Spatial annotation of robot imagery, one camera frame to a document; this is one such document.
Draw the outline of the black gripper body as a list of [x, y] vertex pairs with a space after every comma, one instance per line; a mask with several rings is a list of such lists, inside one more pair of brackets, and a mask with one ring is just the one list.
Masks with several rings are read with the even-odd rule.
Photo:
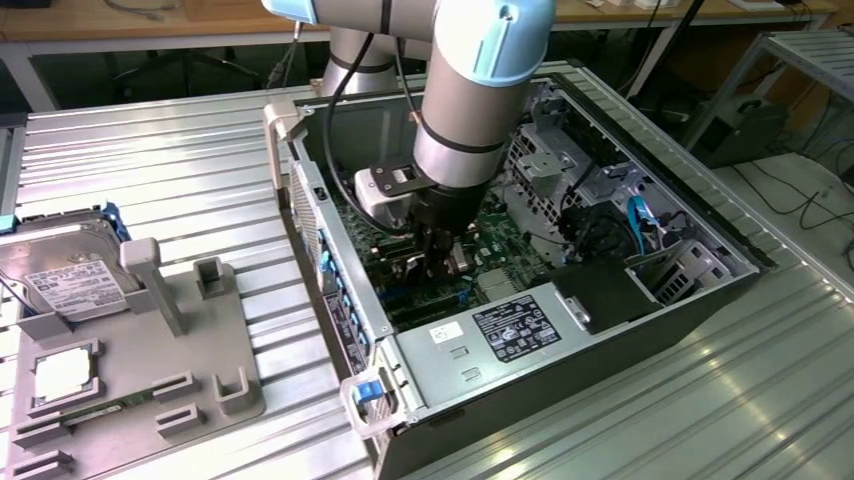
[[411, 215], [415, 223], [462, 235], [475, 221], [488, 184], [452, 188], [438, 184], [415, 192]]

